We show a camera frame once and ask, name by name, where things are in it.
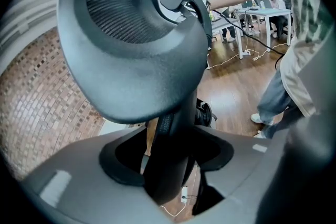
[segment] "power outlet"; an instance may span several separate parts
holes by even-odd
[[[188,187],[184,186],[182,188],[182,192],[181,192],[181,202],[186,203],[187,202],[187,197],[188,197]]]

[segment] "blue jeans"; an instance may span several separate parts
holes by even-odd
[[[288,95],[282,84],[280,69],[276,71],[266,91],[262,95],[257,109],[261,121],[265,124],[269,124],[276,115],[284,112],[284,116],[279,123],[271,126],[265,125],[263,128],[262,133],[267,138],[272,138],[276,131],[288,128],[299,118],[303,117],[301,111]]]

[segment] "printed graphic on shirt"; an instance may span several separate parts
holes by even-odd
[[[297,37],[299,39],[304,39],[306,43],[310,43],[312,41],[314,42],[323,41],[327,36],[327,33],[333,23],[332,16],[330,15],[326,7],[323,5],[323,3],[320,2],[320,5],[318,7],[318,13],[315,18],[313,12],[313,6],[310,0],[302,0],[301,12],[299,12],[298,0],[292,0],[292,1],[293,1],[293,15],[296,17],[297,22],[295,29]],[[314,37],[319,26],[320,26],[320,34],[317,37]],[[303,38],[301,35],[303,35],[303,33],[306,32],[307,27],[308,27],[307,34],[305,38]]]

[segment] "desk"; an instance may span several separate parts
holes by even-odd
[[[287,35],[287,45],[290,45],[290,33],[291,33],[291,10],[290,9],[274,9],[274,8],[261,8],[259,10],[250,10],[250,9],[241,9],[237,10],[236,14],[245,14],[246,15],[255,15],[257,16],[257,21],[258,21],[258,28],[260,31],[260,21],[259,17],[263,16],[265,18],[266,22],[266,36],[267,36],[267,42],[266,45],[268,47],[271,46],[271,30],[270,30],[270,24],[269,24],[269,18],[274,17],[274,16],[287,16],[288,20],[288,35]]]
[[[228,18],[228,20],[237,25],[240,26],[240,21],[238,19],[232,19],[232,18]],[[221,18],[218,21],[215,21],[214,23],[211,23],[212,25],[212,34],[217,34],[220,30],[224,29],[224,28],[228,28],[230,26],[233,26],[231,24],[229,24],[224,18]],[[239,58],[242,59],[243,58],[243,49],[241,47],[241,43],[242,43],[242,39],[240,37],[240,33],[241,31],[239,30],[239,28],[235,27],[236,30],[236,39],[237,39],[237,43],[238,43],[238,53],[239,53]]]

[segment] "black pants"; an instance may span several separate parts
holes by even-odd
[[[278,38],[280,39],[280,37],[284,33],[283,28],[285,26],[285,23],[287,22],[287,18],[285,16],[270,17],[269,22],[275,24],[275,26],[277,27]]]
[[[228,17],[229,17],[229,9],[225,10],[225,11],[223,12],[223,15],[224,15],[225,17],[228,18]],[[235,28],[234,28],[233,26],[230,26],[230,27],[228,27],[228,28],[224,28],[224,29],[222,29],[222,31],[223,31],[223,38],[226,39],[226,32],[227,32],[227,29],[229,29],[229,32],[230,32],[231,37],[236,38],[236,31],[235,31]]]

